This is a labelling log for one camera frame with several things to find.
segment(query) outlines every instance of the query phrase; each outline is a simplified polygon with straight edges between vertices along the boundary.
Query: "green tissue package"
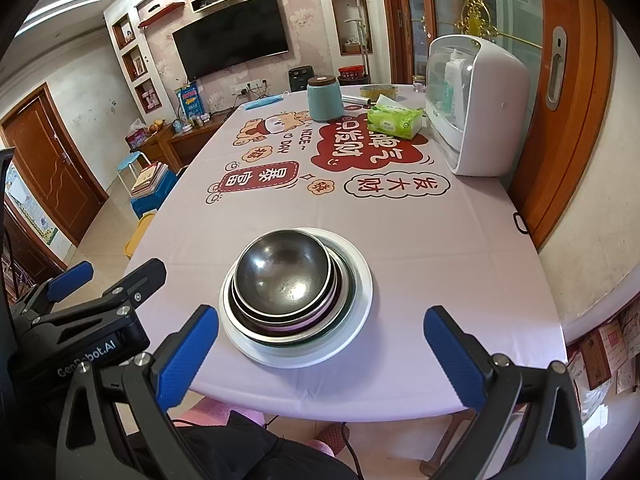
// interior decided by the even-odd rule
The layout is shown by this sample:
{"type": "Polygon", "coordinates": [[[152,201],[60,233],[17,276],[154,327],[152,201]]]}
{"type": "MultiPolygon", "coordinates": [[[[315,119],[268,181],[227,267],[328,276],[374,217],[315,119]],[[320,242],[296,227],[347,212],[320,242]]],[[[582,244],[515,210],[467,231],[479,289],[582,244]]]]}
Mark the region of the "green tissue package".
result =
{"type": "Polygon", "coordinates": [[[383,95],[367,112],[367,128],[372,132],[411,140],[421,126],[421,110],[411,110],[383,95]]]}

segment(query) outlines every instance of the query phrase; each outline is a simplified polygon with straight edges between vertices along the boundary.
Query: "dining table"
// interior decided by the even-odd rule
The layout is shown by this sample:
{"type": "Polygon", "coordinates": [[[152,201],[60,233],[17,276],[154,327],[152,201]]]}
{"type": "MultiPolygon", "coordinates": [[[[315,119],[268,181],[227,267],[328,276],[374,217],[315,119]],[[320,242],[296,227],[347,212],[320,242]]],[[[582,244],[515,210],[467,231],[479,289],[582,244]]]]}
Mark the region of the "dining table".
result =
{"type": "MultiPolygon", "coordinates": [[[[341,87],[359,96],[358,86],[341,87]]],[[[397,101],[424,107],[399,86],[397,101]]],[[[367,129],[367,108],[325,123],[306,91],[238,108],[181,176],[126,272],[150,258],[166,283],[137,310],[153,351],[200,304],[218,310],[242,250],[271,230],[320,228],[353,244],[372,277],[370,310],[342,351],[311,366],[247,357],[225,330],[191,390],[275,415],[373,422],[463,405],[423,335],[443,305],[489,354],[517,365],[566,362],[558,312],[526,225],[498,178],[456,176],[423,127],[412,140],[367,129]]]]}

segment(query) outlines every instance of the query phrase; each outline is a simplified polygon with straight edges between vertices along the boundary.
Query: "power outlet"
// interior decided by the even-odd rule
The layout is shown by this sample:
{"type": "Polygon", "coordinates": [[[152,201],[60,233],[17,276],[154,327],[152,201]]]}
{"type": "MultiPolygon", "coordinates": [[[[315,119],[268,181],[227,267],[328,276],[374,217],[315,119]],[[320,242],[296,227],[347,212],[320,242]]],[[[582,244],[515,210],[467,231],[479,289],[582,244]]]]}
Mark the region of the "power outlet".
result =
{"type": "Polygon", "coordinates": [[[262,82],[262,79],[254,79],[252,81],[246,81],[244,83],[233,85],[231,87],[231,95],[242,95],[242,90],[248,89],[247,85],[248,85],[248,88],[250,88],[253,91],[257,91],[259,89],[264,88],[264,83],[262,82]]]}

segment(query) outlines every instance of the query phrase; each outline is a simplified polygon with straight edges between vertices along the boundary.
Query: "ceiling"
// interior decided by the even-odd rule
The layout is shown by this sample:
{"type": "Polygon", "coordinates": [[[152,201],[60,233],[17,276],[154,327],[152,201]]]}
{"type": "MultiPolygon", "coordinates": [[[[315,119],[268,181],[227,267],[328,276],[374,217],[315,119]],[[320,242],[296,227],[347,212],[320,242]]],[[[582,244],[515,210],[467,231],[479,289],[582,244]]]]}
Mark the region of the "ceiling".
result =
{"type": "Polygon", "coordinates": [[[115,0],[40,0],[0,62],[0,85],[35,58],[73,38],[105,27],[115,0]]]}

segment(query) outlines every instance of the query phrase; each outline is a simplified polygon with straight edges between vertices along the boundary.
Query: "blue stool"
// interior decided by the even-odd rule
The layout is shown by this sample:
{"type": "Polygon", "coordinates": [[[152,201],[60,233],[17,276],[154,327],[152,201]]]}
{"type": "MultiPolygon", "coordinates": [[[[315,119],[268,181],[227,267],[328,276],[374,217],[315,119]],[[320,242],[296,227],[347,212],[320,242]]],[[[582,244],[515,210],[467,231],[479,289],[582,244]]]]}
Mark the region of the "blue stool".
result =
{"type": "Polygon", "coordinates": [[[132,198],[131,207],[133,212],[142,218],[142,215],[153,209],[160,209],[162,202],[169,195],[174,188],[175,183],[178,182],[178,177],[175,176],[173,171],[167,170],[156,188],[156,192],[143,196],[142,198],[132,198]]]}
{"type": "Polygon", "coordinates": [[[136,174],[136,172],[133,170],[133,163],[136,162],[138,160],[138,157],[142,155],[144,157],[144,159],[146,160],[147,165],[151,164],[151,162],[149,161],[148,158],[146,158],[146,155],[142,152],[133,152],[133,153],[129,153],[129,155],[127,155],[120,164],[118,164],[118,178],[120,179],[122,185],[124,186],[124,188],[127,190],[127,192],[129,193],[129,196],[131,196],[131,192],[129,190],[129,188],[127,187],[127,184],[124,183],[124,180],[122,179],[122,175],[120,174],[121,171],[124,171],[124,169],[128,166],[129,167],[129,171],[131,172],[131,174],[133,175],[133,179],[134,181],[138,178],[138,175],[136,174]]]}

